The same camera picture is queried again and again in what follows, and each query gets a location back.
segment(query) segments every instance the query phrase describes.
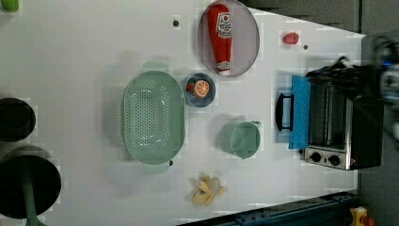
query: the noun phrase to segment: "oven knob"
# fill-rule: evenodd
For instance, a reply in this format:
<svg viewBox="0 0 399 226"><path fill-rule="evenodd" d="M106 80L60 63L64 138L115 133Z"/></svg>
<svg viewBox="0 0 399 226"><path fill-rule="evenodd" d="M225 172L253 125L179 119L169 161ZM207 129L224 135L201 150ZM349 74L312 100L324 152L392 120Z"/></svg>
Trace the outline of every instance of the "oven knob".
<svg viewBox="0 0 399 226"><path fill-rule="evenodd" d="M337 155L332 155L328 161L331 163L332 166L336 167L338 165L340 165L341 160Z"/></svg>
<svg viewBox="0 0 399 226"><path fill-rule="evenodd" d="M320 162L321 159L322 155L320 155L319 153L313 153L311 155L311 160L313 160L313 162Z"/></svg>

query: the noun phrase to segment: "blue bowl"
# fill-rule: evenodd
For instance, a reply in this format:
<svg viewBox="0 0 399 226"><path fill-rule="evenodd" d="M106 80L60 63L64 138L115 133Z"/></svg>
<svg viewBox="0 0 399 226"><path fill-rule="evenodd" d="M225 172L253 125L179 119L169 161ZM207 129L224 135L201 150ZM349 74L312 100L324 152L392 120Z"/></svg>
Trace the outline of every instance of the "blue bowl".
<svg viewBox="0 0 399 226"><path fill-rule="evenodd" d="M194 80L194 82L198 81L198 80L206 81L210 86L209 93L204 98L197 98L194 95L194 93L187 92L185 90L185 87L187 86L187 83L190 80ZM205 107L205 106L209 105L214 100L215 95L216 95L216 87L215 87L214 80L212 80L212 78L205 73L196 73L192 76L187 77L182 82L182 86L183 86L184 95L185 95L185 102L188 105L193 105L193 106L197 106L197 107Z"/></svg>

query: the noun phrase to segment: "white table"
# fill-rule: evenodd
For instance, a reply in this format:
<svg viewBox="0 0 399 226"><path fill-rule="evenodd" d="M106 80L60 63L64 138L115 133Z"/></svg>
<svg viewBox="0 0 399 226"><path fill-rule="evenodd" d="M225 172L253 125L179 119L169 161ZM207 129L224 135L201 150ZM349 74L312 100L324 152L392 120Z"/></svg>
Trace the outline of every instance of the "white table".
<svg viewBox="0 0 399 226"><path fill-rule="evenodd" d="M196 49L200 15L210 3L29 0L17 15L0 15L0 96L22 98L38 113L35 133L16 145L50 152L62 176L58 202L40 216L46 224L174 225L357 187L355 171L307 164L277 143L274 105L289 75L343 54L359 60L362 36L253 9L261 32L257 61L246 74L224 78L203 65ZM281 45L285 30L300 31L300 45ZM184 146L174 166L157 175L144 173L120 133L122 93L147 60L165 60L179 82L202 72L217 85L212 105L187 107ZM215 145L224 123L241 116L263 123L261 148L247 160ZM190 202L204 172L228 187L208 207Z"/></svg>

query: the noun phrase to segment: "red ketchup bottle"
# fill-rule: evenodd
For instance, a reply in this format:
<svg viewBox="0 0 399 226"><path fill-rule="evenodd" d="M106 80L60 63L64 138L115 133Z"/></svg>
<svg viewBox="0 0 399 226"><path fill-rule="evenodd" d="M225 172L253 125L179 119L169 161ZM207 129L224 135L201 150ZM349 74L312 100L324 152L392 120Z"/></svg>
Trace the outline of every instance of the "red ketchup bottle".
<svg viewBox="0 0 399 226"><path fill-rule="evenodd" d="M225 5L209 8L208 28L219 74L230 75L232 27L229 9Z"/></svg>

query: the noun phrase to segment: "green colander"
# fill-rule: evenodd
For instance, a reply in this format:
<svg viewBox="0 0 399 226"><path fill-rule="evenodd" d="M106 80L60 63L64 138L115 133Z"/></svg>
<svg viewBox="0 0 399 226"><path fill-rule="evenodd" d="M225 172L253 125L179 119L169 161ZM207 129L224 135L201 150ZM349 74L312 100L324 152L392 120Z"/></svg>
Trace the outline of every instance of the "green colander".
<svg viewBox="0 0 399 226"><path fill-rule="evenodd" d="M123 97L123 139L146 165L166 166L184 143L184 93L168 65L147 62Z"/></svg>

